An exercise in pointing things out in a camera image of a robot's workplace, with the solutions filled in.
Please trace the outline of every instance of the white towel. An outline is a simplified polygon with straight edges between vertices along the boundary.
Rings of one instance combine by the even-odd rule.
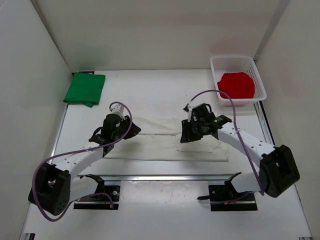
[[[180,143],[181,119],[151,119],[134,117],[141,132],[122,140],[108,153],[107,159],[143,161],[228,161],[227,145],[212,136],[201,140]]]

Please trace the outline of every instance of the green cloth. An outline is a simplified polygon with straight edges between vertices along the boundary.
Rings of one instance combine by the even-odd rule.
[[[84,104],[89,108],[98,105],[105,79],[105,75],[75,72],[63,102]]]

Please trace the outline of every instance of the black joint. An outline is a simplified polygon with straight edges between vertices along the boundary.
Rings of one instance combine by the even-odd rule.
[[[70,183],[71,175],[67,170],[45,163],[35,177],[35,191],[41,207],[54,216],[62,213],[70,200]],[[35,203],[32,189],[28,200]]]
[[[282,145],[264,154],[260,161],[259,178],[265,193],[273,198],[296,183],[300,174],[290,148]]]

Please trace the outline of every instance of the white plastic basket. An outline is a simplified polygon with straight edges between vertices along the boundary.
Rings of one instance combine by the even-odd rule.
[[[245,55],[220,55],[210,58],[211,70],[215,89],[219,90],[218,82],[221,81],[223,74],[244,72],[248,74],[254,82],[254,96],[253,98],[237,98],[232,99],[236,106],[248,106],[258,101],[265,100],[267,93],[261,81],[258,69],[254,60],[250,56]],[[222,98],[217,92],[219,103],[222,106],[231,106],[229,99]]]

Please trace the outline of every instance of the black mounting bracket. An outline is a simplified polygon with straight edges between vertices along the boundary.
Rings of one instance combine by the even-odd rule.
[[[35,177],[36,195],[42,208],[54,216],[62,213],[70,200],[70,182],[67,170],[62,171],[55,164],[43,164]],[[28,200],[35,204],[32,189]]]
[[[264,192],[277,198],[300,179],[300,174],[289,147],[274,147],[274,151],[262,155],[259,178]]]
[[[255,195],[250,193],[239,201],[228,204],[216,204],[217,202],[229,201],[240,198],[239,196],[230,197],[225,185],[209,185],[210,209],[211,212],[229,212],[229,211],[257,211]]]
[[[89,210],[118,210],[120,199],[119,185],[105,185],[104,192],[108,194],[113,201],[113,209],[107,196],[95,196],[82,198],[75,201],[73,209],[89,209]]]

